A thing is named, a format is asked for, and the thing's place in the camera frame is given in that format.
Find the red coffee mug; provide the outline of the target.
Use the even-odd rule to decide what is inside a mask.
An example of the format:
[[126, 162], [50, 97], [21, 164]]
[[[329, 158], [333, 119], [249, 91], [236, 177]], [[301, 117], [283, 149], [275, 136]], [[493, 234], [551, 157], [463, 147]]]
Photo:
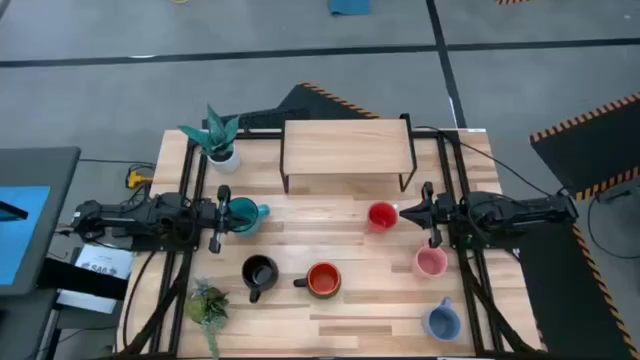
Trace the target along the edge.
[[372, 233], [386, 233], [397, 224], [397, 221], [396, 208], [387, 202], [374, 203], [367, 213], [367, 227]]

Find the grey side table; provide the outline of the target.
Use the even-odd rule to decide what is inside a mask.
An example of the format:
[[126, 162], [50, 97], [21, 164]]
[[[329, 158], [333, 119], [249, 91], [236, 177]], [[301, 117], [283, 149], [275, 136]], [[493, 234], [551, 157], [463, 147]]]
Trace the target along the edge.
[[[0, 296], [29, 293], [36, 287], [51, 238], [79, 160], [77, 147], [0, 149], [0, 186], [48, 186], [50, 193], [34, 237], [23, 261], [19, 282], [0, 286]], [[27, 213], [0, 202], [8, 219], [25, 219]]]

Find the pink coffee mug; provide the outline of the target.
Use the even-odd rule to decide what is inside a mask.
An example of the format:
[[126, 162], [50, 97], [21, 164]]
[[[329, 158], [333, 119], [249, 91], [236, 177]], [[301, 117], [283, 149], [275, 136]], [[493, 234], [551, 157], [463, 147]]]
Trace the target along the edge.
[[434, 278], [443, 275], [448, 267], [448, 257], [441, 248], [421, 246], [412, 259], [412, 271], [421, 278]]

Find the blue floor mat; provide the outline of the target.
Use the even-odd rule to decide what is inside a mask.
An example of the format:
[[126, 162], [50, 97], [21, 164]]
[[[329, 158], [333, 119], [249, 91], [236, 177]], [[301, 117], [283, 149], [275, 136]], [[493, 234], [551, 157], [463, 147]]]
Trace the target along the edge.
[[356, 16], [371, 13], [371, 0], [328, 0], [332, 15]]

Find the white paper manual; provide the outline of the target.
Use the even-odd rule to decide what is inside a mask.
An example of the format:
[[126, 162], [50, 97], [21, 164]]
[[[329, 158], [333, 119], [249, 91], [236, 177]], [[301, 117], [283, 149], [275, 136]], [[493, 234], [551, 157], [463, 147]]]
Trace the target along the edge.
[[120, 279], [128, 279], [133, 258], [133, 254], [125, 250], [85, 245], [75, 261], [75, 266]]

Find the wooden shelf riser black legs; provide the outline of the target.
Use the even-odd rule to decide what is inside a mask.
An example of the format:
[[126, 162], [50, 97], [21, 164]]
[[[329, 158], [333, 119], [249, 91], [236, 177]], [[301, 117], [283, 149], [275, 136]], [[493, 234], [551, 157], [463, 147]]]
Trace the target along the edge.
[[405, 191], [418, 168], [411, 117], [287, 120], [281, 130], [283, 189], [294, 175], [396, 174]]

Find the yellow power plug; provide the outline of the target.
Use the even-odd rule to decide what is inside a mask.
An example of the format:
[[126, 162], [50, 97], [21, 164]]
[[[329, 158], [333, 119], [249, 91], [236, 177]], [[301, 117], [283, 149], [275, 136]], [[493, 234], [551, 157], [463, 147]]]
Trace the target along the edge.
[[142, 185], [151, 183], [152, 181], [152, 177], [142, 175], [136, 170], [132, 170], [126, 175], [125, 185], [128, 189], [137, 189]]

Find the black aluminium table frame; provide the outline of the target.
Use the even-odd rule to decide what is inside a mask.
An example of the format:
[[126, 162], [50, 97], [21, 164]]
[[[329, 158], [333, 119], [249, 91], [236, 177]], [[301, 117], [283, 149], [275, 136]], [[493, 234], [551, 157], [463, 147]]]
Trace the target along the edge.
[[[429, 135], [415, 142], [417, 172], [405, 191], [393, 175], [294, 177], [285, 192], [279, 174], [280, 143], [276, 139], [238, 142], [241, 165], [223, 175], [189, 150], [184, 135], [165, 132], [153, 191], [184, 190], [188, 196], [214, 197], [221, 184], [236, 196], [270, 207], [261, 232], [250, 238], [227, 235], [219, 254], [200, 247], [188, 259], [189, 279], [205, 278], [228, 294], [229, 320], [218, 334], [225, 357], [356, 357], [469, 355], [469, 331], [453, 343], [426, 337], [421, 315], [442, 298], [451, 297], [459, 312], [466, 309], [455, 254], [446, 272], [421, 278], [412, 259], [427, 233], [400, 220], [377, 235], [366, 225], [369, 207], [387, 201], [404, 208], [416, 204], [424, 182], [442, 191], [444, 166], [453, 166], [450, 147]], [[253, 255], [268, 256], [279, 269], [275, 286], [249, 302], [242, 265]], [[293, 286], [319, 262], [334, 264], [342, 277], [339, 292], [328, 299]]]

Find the blue-grey faceted mug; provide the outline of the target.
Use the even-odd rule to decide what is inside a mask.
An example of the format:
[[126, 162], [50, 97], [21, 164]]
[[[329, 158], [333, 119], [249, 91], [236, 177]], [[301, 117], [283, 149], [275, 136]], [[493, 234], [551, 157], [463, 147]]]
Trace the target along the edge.
[[444, 297], [441, 303], [421, 319], [423, 331], [438, 341], [456, 341], [461, 332], [461, 319], [452, 306], [452, 299]]

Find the black coffee mug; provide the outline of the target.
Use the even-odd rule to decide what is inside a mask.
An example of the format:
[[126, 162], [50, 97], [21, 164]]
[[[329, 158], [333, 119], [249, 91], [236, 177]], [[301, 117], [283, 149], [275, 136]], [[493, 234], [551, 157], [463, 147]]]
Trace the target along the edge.
[[272, 289], [279, 278], [279, 269], [273, 259], [264, 255], [253, 255], [242, 265], [242, 279], [250, 290], [249, 302], [258, 302], [262, 293]]

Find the dark mug with orange interior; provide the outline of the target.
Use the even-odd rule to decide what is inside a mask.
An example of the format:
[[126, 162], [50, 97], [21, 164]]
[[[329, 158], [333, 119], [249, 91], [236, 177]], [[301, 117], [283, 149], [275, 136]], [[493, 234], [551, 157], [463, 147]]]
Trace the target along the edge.
[[313, 264], [303, 278], [295, 279], [293, 286], [306, 288], [315, 298], [328, 299], [335, 296], [342, 283], [338, 268], [329, 262]]

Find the teal coffee mug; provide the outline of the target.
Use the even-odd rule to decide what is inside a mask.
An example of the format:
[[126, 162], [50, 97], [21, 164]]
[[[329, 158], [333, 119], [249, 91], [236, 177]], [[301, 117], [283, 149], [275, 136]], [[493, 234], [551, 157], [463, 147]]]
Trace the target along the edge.
[[230, 222], [230, 227], [234, 225], [249, 224], [249, 230], [245, 232], [234, 232], [238, 236], [251, 237], [258, 234], [261, 229], [263, 221], [270, 215], [270, 207], [268, 205], [257, 205], [253, 200], [246, 197], [238, 197], [233, 199], [229, 203], [229, 210], [232, 214], [237, 214], [250, 219], [249, 223], [233, 223]]

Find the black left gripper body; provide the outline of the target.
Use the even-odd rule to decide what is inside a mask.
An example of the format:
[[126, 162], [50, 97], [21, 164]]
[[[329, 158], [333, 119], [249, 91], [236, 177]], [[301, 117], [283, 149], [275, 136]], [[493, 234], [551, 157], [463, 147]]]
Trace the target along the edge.
[[206, 229], [212, 229], [208, 250], [213, 254], [219, 254], [221, 250], [221, 235], [227, 232], [226, 218], [229, 212], [231, 190], [228, 185], [221, 185], [217, 192], [217, 202], [211, 199], [202, 199], [199, 208], [199, 225]]

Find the small succulent plant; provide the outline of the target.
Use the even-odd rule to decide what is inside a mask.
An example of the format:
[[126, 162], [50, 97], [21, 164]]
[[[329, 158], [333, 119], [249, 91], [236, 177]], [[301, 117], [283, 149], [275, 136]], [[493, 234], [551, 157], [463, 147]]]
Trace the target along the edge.
[[228, 294], [211, 285], [205, 278], [196, 278], [184, 306], [187, 317], [198, 324], [207, 340], [212, 360], [220, 360], [216, 334], [228, 320]]

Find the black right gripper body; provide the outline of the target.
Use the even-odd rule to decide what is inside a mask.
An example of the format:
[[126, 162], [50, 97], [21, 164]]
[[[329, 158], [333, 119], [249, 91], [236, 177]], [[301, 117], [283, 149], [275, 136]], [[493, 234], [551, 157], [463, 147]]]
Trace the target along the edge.
[[425, 182], [422, 192], [424, 200], [427, 202], [428, 226], [431, 231], [428, 244], [430, 248], [438, 248], [442, 244], [442, 234], [438, 226], [451, 222], [454, 212], [454, 198], [448, 192], [434, 195], [432, 182]]

